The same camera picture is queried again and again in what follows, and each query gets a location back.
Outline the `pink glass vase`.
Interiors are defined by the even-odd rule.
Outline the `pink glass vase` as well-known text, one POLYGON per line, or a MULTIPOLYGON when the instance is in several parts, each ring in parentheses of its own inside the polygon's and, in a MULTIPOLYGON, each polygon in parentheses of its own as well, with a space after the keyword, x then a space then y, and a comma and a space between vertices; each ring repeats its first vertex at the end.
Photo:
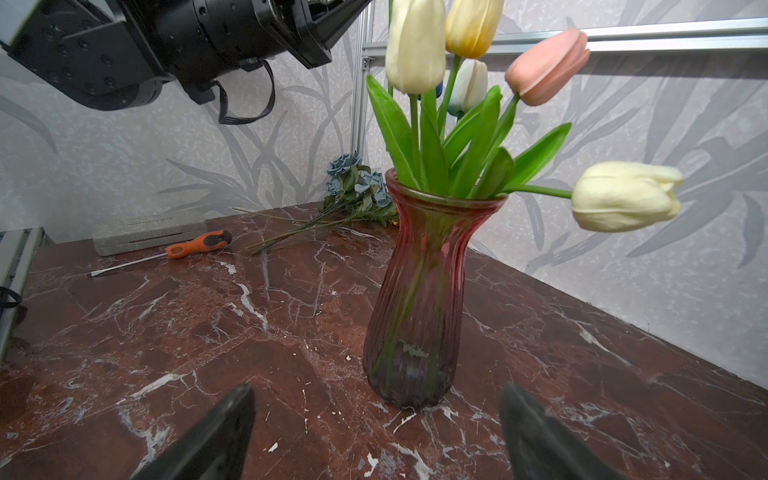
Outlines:
POLYGON ((372 389, 400 409, 436 405, 458 362, 465 257, 473 234, 506 202, 436 196, 386 185, 399 233, 368 325, 362 360, 372 389))

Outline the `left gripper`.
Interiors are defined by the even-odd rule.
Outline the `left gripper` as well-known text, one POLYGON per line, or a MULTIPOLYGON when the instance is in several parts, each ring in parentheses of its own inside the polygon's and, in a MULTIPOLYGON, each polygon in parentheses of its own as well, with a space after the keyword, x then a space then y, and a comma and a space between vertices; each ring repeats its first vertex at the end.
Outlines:
POLYGON ((253 71, 288 53, 308 69, 331 61, 330 49, 370 0, 121 1, 141 32, 159 79, 177 81, 198 104, 213 82, 253 71))

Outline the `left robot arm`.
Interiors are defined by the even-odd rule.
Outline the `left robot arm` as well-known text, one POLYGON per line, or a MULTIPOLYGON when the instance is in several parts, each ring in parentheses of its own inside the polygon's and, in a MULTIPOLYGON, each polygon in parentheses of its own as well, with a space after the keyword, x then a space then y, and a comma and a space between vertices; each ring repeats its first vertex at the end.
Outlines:
POLYGON ((223 74, 272 70, 290 53, 308 69, 367 7, 365 0, 4 1, 1 46, 13 60, 77 103, 116 111, 152 103, 176 80, 197 104, 219 103, 232 116, 223 74))

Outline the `cream tulip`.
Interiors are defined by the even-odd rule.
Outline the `cream tulip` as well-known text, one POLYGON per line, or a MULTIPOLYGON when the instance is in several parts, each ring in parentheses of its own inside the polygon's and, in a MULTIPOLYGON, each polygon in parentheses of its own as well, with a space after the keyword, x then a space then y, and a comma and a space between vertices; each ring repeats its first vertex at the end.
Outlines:
POLYGON ((684 174, 675 167, 609 161, 585 170, 571 190, 536 186, 530 181, 559 153, 569 123, 551 130, 517 157, 495 146, 484 168, 469 181, 472 199, 532 193, 568 200, 580 228, 602 233, 640 230, 674 219, 681 210, 676 189, 684 174))

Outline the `orange yellow tulip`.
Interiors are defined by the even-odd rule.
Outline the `orange yellow tulip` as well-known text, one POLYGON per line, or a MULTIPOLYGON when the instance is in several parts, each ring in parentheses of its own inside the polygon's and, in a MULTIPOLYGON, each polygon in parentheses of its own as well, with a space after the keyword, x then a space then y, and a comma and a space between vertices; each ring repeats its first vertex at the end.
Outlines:
POLYGON ((447 106, 458 70, 465 59, 479 60, 489 49, 502 17, 504 0, 455 1, 446 21, 446 50, 454 55, 445 98, 438 114, 438 132, 444 134, 447 106))

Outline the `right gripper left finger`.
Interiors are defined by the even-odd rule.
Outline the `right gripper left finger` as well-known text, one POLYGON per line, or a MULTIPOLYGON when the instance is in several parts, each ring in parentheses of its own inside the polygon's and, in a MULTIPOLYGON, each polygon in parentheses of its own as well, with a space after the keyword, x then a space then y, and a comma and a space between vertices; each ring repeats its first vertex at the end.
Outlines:
POLYGON ((256 414, 251 386, 233 388, 136 479, 239 479, 256 414))

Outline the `pink tulip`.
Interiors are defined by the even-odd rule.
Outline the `pink tulip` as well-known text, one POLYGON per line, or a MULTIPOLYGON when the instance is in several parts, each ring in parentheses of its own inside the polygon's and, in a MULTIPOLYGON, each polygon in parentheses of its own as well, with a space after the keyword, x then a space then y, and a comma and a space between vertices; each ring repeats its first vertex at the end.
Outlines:
POLYGON ((516 116, 518 103, 540 106, 555 97, 587 63, 588 35, 568 29, 542 40, 520 55, 507 69, 505 81, 513 97, 504 109, 486 156, 489 162, 506 139, 516 116))

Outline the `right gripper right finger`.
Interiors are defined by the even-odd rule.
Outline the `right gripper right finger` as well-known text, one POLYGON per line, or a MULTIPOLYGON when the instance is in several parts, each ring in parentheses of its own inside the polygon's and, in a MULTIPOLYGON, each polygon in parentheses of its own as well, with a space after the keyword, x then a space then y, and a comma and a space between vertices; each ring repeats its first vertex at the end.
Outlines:
POLYGON ((516 479, 620 479, 527 390, 504 386, 500 423, 516 479))

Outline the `pale white tulip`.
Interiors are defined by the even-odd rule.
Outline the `pale white tulip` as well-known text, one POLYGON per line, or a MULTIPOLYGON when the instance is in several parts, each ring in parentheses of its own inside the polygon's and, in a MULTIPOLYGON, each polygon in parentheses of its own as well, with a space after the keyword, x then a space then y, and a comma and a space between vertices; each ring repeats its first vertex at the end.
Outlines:
POLYGON ((487 91, 487 65, 480 60, 465 59, 458 70, 447 112, 452 116, 468 113, 484 101, 487 91))

